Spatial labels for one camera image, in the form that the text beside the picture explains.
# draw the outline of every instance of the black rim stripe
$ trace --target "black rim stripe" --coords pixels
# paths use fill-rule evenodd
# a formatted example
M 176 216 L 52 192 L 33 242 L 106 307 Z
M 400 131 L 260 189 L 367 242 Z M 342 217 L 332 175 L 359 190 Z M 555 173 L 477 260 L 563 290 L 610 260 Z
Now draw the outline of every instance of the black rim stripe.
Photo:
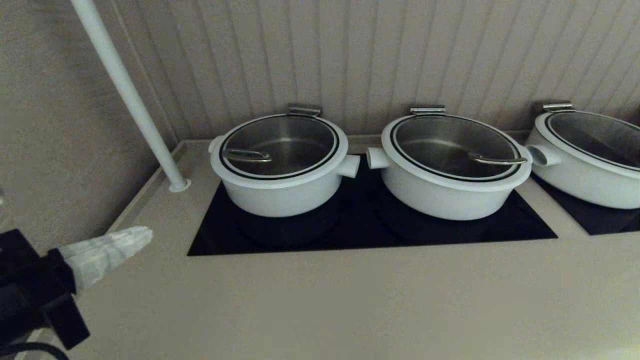
M 224 157 L 222 156 L 222 149 L 224 149 L 225 145 L 227 144 L 227 142 L 229 141 L 229 139 L 231 138 L 231 136 L 232 136 L 233 134 L 235 134 L 236 132 L 238 132 L 238 131 L 240 131 L 240 130 L 244 129 L 244 127 L 245 127 L 245 126 L 248 126 L 248 125 L 253 124 L 254 122 L 258 122 L 258 121 L 262 121 L 262 120 L 267 120 L 267 119 L 273 119 L 273 118 L 275 118 L 275 117 L 287 117 L 287 116 L 288 116 L 288 115 L 284 115 L 284 116 L 283 116 L 283 115 L 273 115 L 273 116 L 270 116 L 270 117 L 265 117 L 265 118 L 260 119 L 260 120 L 251 121 L 251 122 L 249 122 L 248 124 L 245 124 L 244 126 L 242 126 L 242 127 L 238 128 L 238 129 L 236 129 L 233 133 L 230 133 L 230 134 L 229 134 L 229 136 L 227 136 L 227 138 L 225 139 L 225 141 L 220 145 L 220 151 L 219 151 L 218 156 L 220 157 L 220 162 L 222 163 L 222 165 L 223 165 L 225 168 L 227 168 L 227 170 L 229 170 L 229 171 L 231 171 L 232 173 L 234 173 L 235 175 L 238 175 L 238 176 L 244 177 L 245 179 L 263 180 L 263 181 L 283 180 L 283 179 L 290 179 L 290 178 L 292 178 L 292 177 L 302 176 L 302 175 L 304 175 L 304 174 L 308 174 L 308 173 L 310 173 L 311 171 L 314 171 L 315 169 L 317 169 L 317 168 L 319 168 L 319 167 L 323 166 L 324 164 L 326 164 L 327 162 L 329 162 L 329 160 L 331 160 L 331 159 L 333 158 L 333 156 L 335 155 L 335 153 L 336 153 L 336 152 L 338 152 L 338 148 L 340 147 L 340 137 L 338 136 L 338 132 L 336 132 L 336 130 L 335 130 L 332 126 L 330 126 L 329 124 L 327 124 L 324 120 L 322 120 L 322 119 L 320 119 L 320 118 L 317 118 L 317 117 L 311 117 L 311 116 L 306 116 L 306 115 L 298 115 L 298 114 L 296 114 L 296 115 L 295 115 L 296 117 L 306 117 L 306 118 L 308 118 L 308 119 L 312 119 L 312 120 L 320 121 L 323 125 L 325 125 L 326 127 L 328 127 L 328 128 L 329 128 L 329 130 L 331 130 L 331 131 L 332 131 L 332 133 L 335 135 L 335 147 L 334 147 L 333 151 L 331 152 L 331 154 L 330 154 L 327 158 L 325 158 L 323 161 L 320 161 L 319 163 L 317 163 L 317 164 L 313 165 L 312 167 L 310 167 L 310 168 L 306 169 L 305 171 L 303 171 L 303 172 L 299 172 L 299 173 L 294 174 L 294 175 L 282 175 L 282 176 L 278 176 L 278 177 L 269 177 L 269 178 L 265 178 L 265 177 L 257 177 L 257 176 L 248 176 L 248 175 L 242 174 L 242 173 L 240 173 L 240 172 L 235 171 L 233 168 L 231 168 L 230 166 L 228 166 L 228 165 L 225 163 L 225 159 L 224 159 Z
M 589 156 L 590 158 L 594 158 L 594 159 L 596 159 L 596 160 L 603 161 L 603 162 L 605 162 L 605 163 L 607 163 L 607 164 L 611 164 L 611 165 L 613 165 L 613 166 L 615 166 L 615 167 L 625 168 L 625 169 L 627 169 L 627 170 L 640 172 L 640 169 L 632 168 L 632 167 L 628 167 L 628 166 L 625 166 L 625 165 L 619 164 L 619 163 L 614 162 L 614 161 L 611 161 L 611 160 L 607 160 L 607 159 L 604 159 L 604 158 L 596 157 L 594 154 L 591 154 L 591 153 L 590 153 L 590 152 L 588 152 L 588 151 L 582 150 L 581 148 L 579 148 L 579 147 L 575 146 L 574 144 L 572 144 L 572 143 L 570 143 L 570 142 L 566 141 L 562 136 L 560 136 L 560 134 L 556 133 L 556 131 L 555 131 L 555 130 L 553 130 L 553 128 L 551 127 L 550 120 L 551 120 L 551 118 L 552 118 L 553 116 L 555 116 L 555 115 L 558 115 L 558 114 L 552 114 L 551 116 L 547 117 L 547 119 L 545 119 L 545 126 L 547 127 L 547 129 L 548 129 L 548 130 L 549 130 L 553 135 L 555 135 L 555 136 L 556 136 L 556 138 L 557 138 L 558 140 L 560 140 L 560 141 L 562 141 L 563 143 L 565 143 L 565 144 L 569 145 L 570 147 L 572 147 L 572 148 L 574 148 L 574 149 L 578 150 L 579 152 L 581 152 L 581 153 L 583 153 L 583 154 L 585 154 L 585 155 Z M 613 120 L 611 120 L 611 119 L 610 119 L 610 118 L 608 118 L 608 117 L 603 117 L 603 118 L 605 118 L 605 119 L 607 119 L 607 120 L 610 120 L 610 121 L 613 121 Z
M 458 181 L 464 181 L 464 182 L 467 182 L 467 183 L 490 183 L 490 182 L 493 182 L 493 181 L 498 181 L 498 180 L 506 179 L 507 177 L 509 177 L 509 176 L 511 176 L 511 175 L 513 175 L 513 174 L 515 174 L 516 172 L 518 172 L 518 170 L 520 170 L 520 165 L 518 164 L 518 165 L 513 169 L 513 171 L 508 172 L 508 173 L 507 173 L 507 174 L 505 174 L 504 176 L 496 177 L 496 178 L 493 178 L 493 179 L 478 179 L 478 180 L 464 179 L 464 178 L 460 178 L 460 177 L 448 176 L 448 175 L 445 175 L 445 174 L 441 174 L 441 173 L 439 173 L 439 172 L 435 172 L 434 170 L 431 170 L 430 168 L 428 168 L 428 167 L 426 167 L 426 166 L 424 166 L 424 165 L 420 164 L 419 162 L 415 161 L 415 160 L 414 160 L 414 159 L 412 159 L 411 157 L 409 157 L 409 156 L 405 155 L 405 154 L 404 154 L 404 152 L 400 150 L 400 146 L 399 146 L 398 144 L 396 144 L 396 141 L 395 141 L 395 140 L 394 140 L 394 138 L 393 138 L 393 135 L 396 133 L 396 128 L 397 128 L 398 126 L 400 126 L 400 124 L 402 124 L 403 122 L 405 122 L 405 121 L 407 121 L 407 120 L 417 119 L 417 118 L 421 118 L 421 117 L 429 117 L 429 115 L 419 115 L 419 116 L 417 115 L 417 116 L 413 116 L 413 117 L 410 117 L 410 118 L 404 119 L 404 120 L 402 120 L 402 121 L 398 122 L 398 123 L 397 123 L 397 124 L 396 124 L 392 129 L 391 129 L 391 133 L 389 134 L 389 136 L 391 137 L 391 145 L 393 145 L 394 149 L 398 152 L 398 154 L 400 154 L 400 155 L 401 155 L 405 160 L 409 161 L 411 164 L 415 165 L 416 167 L 420 168 L 421 170 L 424 170 L 424 171 L 426 171 L 426 172 L 429 172 L 429 173 L 434 174 L 434 175 L 437 175 L 437 176 L 446 177 L 447 179 L 458 180 Z M 452 116 L 452 115 L 446 115 L 446 117 L 454 117 L 454 118 L 456 118 L 456 119 L 462 119 L 462 120 L 466 120 L 466 121 L 471 121 L 471 122 L 473 122 L 473 123 L 475 123 L 475 124 L 478 124 L 478 125 L 482 125 L 482 126 L 484 126 L 484 127 L 487 127 L 489 130 L 492 130 L 492 131 L 493 131 L 493 129 L 492 129 L 492 128 L 490 128 L 490 127 L 488 127 L 488 126 L 486 126 L 486 125 L 484 125 L 484 124 L 482 124 L 482 123 L 480 123 L 480 122 L 474 121 L 474 120 L 466 119 L 466 118 L 463 118 L 463 117 Z M 498 135 L 500 135 L 501 137 L 503 137 L 503 138 L 504 138 L 504 139 L 505 139 L 509 144 L 511 144 L 511 145 L 513 146 L 513 144 L 511 143 L 511 140 L 509 140 L 509 138 L 507 138 L 506 136 L 504 136 L 504 135 L 502 135 L 502 134 L 500 134 L 500 133 L 497 133 L 497 134 L 498 134 Z M 513 146 L 513 149 L 516 151 L 517 158 L 522 157 L 522 155 L 520 154 L 520 151 L 518 150 L 518 148 L 517 148 L 517 147 Z

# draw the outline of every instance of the black cable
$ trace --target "black cable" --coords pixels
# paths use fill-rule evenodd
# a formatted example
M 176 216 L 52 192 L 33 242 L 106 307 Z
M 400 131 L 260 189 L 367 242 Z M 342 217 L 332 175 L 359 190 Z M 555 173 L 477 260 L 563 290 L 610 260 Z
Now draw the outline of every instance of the black cable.
M 0 347 L 0 356 L 14 355 L 23 351 L 44 351 L 55 357 L 56 360 L 69 360 L 62 350 L 45 343 L 19 343 Z

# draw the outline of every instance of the metal hinge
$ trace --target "metal hinge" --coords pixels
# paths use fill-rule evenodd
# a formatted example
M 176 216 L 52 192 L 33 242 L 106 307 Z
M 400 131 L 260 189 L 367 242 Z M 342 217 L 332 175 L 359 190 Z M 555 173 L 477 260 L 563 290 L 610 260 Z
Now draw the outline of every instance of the metal hinge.
M 302 105 L 302 104 L 290 104 L 289 105 L 289 115 L 306 115 L 317 117 L 322 113 L 321 106 L 315 105 Z
M 444 105 L 411 106 L 409 112 L 412 115 L 446 115 L 447 109 Z
M 542 111 L 548 113 L 570 113 L 574 112 L 573 104 L 569 100 L 543 102 Z

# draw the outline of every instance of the white pole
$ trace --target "white pole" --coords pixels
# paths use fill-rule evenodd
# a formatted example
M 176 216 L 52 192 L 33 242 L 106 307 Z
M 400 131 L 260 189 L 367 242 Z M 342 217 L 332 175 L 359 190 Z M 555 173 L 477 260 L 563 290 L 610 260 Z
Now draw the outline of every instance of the white pole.
M 185 180 L 180 174 L 178 166 L 162 140 L 162 136 L 160 136 L 158 129 L 154 125 L 145 104 L 129 77 L 129 73 L 127 73 L 127 69 L 118 55 L 118 51 L 113 45 L 107 29 L 104 27 L 95 4 L 92 0 L 71 0 L 71 3 L 76 9 L 76 13 L 80 17 L 89 39 L 91 39 L 91 43 L 93 43 L 95 50 L 98 52 L 102 64 L 107 69 L 116 89 L 118 89 L 118 93 L 120 93 L 122 100 L 127 105 L 151 151 L 156 155 L 169 181 L 171 181 L 169 190 L 172 192 L 186 190 L 191 181 Z

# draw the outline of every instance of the beige wall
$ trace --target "beige wall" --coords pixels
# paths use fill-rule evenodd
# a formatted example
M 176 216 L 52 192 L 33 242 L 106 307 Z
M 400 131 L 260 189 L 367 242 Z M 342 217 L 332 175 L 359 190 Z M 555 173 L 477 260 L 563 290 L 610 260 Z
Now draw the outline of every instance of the beige wall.
M 103 233 L 157 167 L 67 0 L 0 2 L 0 101 L 0 226 L 40 252 Z
M 549 98 L 638 120 L 637 0 L 110 3 L 194 138 L 288 102 L 322 104 L 348 133 L 378 133 L 413 102 L 509 130 Z

